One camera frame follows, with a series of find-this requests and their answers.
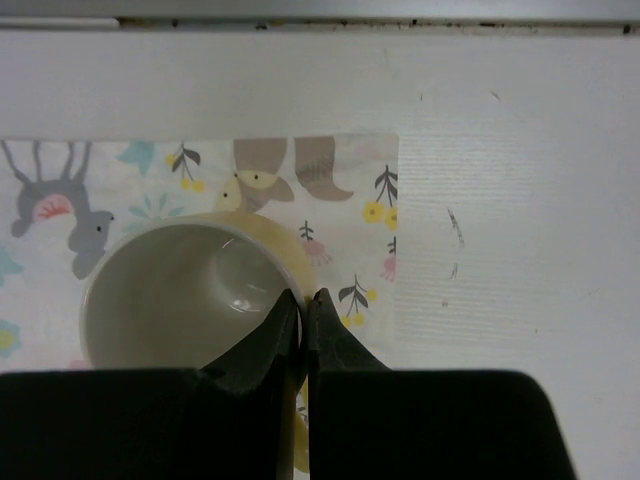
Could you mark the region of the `floral patterned cloth napkin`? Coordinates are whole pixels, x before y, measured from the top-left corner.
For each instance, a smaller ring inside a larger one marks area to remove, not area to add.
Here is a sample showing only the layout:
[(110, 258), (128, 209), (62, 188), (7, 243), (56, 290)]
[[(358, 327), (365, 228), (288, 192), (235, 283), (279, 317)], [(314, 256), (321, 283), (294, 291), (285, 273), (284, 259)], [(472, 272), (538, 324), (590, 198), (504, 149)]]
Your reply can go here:
[(1, 144), (1, 367), (77, 369), (90, 273), (121, 238), (178, 216), (246, 211), (294, 233), (344, 325), (394, 345), (394, 134)]

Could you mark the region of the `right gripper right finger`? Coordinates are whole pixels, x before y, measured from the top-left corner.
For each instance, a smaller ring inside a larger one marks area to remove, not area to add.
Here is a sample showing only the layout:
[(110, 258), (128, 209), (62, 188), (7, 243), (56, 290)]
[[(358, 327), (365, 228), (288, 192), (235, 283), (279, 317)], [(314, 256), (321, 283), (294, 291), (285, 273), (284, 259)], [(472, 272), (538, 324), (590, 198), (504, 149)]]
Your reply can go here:
[(393, 372), (342, 323), (319, 290), (307, 323), (313, 479), (382, 479), (395, 408)]

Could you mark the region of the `yellow ceramic mug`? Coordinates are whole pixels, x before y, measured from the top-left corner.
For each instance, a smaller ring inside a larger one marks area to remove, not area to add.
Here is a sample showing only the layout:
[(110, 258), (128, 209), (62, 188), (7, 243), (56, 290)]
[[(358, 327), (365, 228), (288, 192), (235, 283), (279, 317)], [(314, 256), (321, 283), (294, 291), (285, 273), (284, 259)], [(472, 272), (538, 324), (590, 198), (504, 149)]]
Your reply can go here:
[[(286, 289), (298, 304), (298, 396), (316, 281), (288, 229), (246, 213), (187, 216), (121, 240), (99, 261), (82, 302), (81, 339), (92, 417), (117, 471), (241, 479), (217, 453), (207, 411), (214, 388), (202, 369), (257, 328)], [(294, 473), (307, 467), (307, 451), (296, 410)]]

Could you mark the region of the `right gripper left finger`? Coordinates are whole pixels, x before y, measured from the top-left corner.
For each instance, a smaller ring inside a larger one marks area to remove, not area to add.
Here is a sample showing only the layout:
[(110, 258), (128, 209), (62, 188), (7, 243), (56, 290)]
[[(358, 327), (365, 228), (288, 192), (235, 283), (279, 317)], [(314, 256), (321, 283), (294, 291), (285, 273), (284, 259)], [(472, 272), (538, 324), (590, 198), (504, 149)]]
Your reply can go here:
[(284, 290), (264, 321), (202, 369), (212, 379), (217, 453), (241, 479), (294, 477), (298, 304)]

